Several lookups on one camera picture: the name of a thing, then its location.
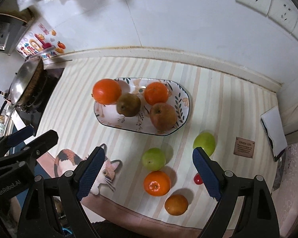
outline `cooking pan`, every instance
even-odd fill
[[[13,109],[23,106],[28,102],[40,76],[44,72],[43,60],[40,55],[54,48],[55,46],[52,46],[28,57],[14,76],[9,91],[6,93],[0,91],[0,95],[2,95],[5,100],[0,109],[0,116],[7,102],[11,102]]]

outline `brown tag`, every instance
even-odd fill
[[[236,137],[234,155],[253,158],[255,141]]]

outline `white ceramic plate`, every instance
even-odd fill
[[[117,78],[115,81],[121,86],[122,93],[134,93],[140,98],[140,112],[134,117],[125,117],[117,113],[116,105],[105,106],[95,102],[94,113],[101,124],[127,131],[167,136],[181,128],[187,121],[190,110],[189,95],[178,83],[168,80],[139,78]],[[166,85],[169,90],[167,104],[173,106],[178,115],[176,125],[166,132],[157,130],[150,121],[149,111],[151,105],[145,101],[144,90],[152,82],[161,82]]]

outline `orange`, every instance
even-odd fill
[[[166,195],[171,189],[170,177],[162,171],[151,172],[144,180],[144,189],[152,196]]]
[[[156,103],[165,103],[169,98],[167,87],[160,82],[150,83],[145,89],[145,100],[151,106]]]
[[[102,105],[112,105],[121,96],[121,87],[112,79],[102,79],[95,83],[92,96]]]
[[[171,195],[164,203],[165,210],[173,216],[180,216],[187,211],[189,206],[185,196],[180,194]]]

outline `cat picture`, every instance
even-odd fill
[[[104,149],[105,154],[107,152],[107,146],[106,144],[100,145],[101,148]],[[78,155],[76,155],[72,150],[70,149],[62,149],[59,154],[56,156],[54,161],[54,174],[55,177],[61,176],[63,173],[65,173],[68,170],[74,170],[77,165],[83,161],[86,160],[81,159]],[[99,194],[99,185],[105,184],[107,185],[113,192],[115,191],[115,187],[112,184],[112,181],[115,177],[115,171],[117,170],[118,166],[121,165],[120,160],[113,160],[110,161],[107,157],[105,157],[105,162],[99,171],[99,174],[96,177],[96,180],[91,188],[91,193],[94,195]]]

